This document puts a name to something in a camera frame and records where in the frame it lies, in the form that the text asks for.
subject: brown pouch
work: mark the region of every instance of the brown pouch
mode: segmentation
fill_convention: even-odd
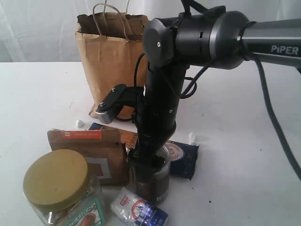
[[[97,175],[102,185],[126,185],[129,181],[129,165],[125,146],[117,129],[48,131],[52,151],[71,149],[82,154],[91,174]]]
[[[97,118],[95,110],[111,89],[118,84],[134,85],[136,61],[143,53],[143,29],[149,22],[144,15],[127,15],[113,12],[79,15],[75,32],[79,54],[89,84],[94,105],[90,116]],[[147,60],[144,57],[137,74],[137,85],[143,86],[146,79]],[[131,118],[133,108],[124,107],[120,118]]]

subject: white table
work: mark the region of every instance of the white table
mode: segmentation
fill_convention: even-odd
[[[264,64],[271,99],[301,164],[301,75],[292,67]],[[188,74],[197,72],[192,67]],[[51,128],[83,129],[92,98],[81,63],[0,64],[0,225],[40,226],[23,195],[28,167],[50,151]],[[113,127],[135,131],[130,123]],[[198,91],[180,102],[172,140],[202,143],[191,181],[170,180],[159,206],[171,226],[299,225],[301,183],[289,165],[268,118],[255,64],[209,69]],[[120,187],[105,187],[111,201]],[[110,226],[122,225],[115,217]]]

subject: white backdrop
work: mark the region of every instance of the white backdrop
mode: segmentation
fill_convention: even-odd
[[[80,61],[74,31],[77,15],[91,14],[101,0],[0,0],[0,62]],[[301,18],[300,0],[198,0],[225,5],[250,20]],[[127,0],[108,0],[125,11]],[[130,14],[177,16],[180,0],[131,0]]]

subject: jar label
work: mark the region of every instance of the jar label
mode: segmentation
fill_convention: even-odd
[[[64,226],[102,226],[104,216],[102,207],[97,198],[83,208],[82,212],[77,213]]]

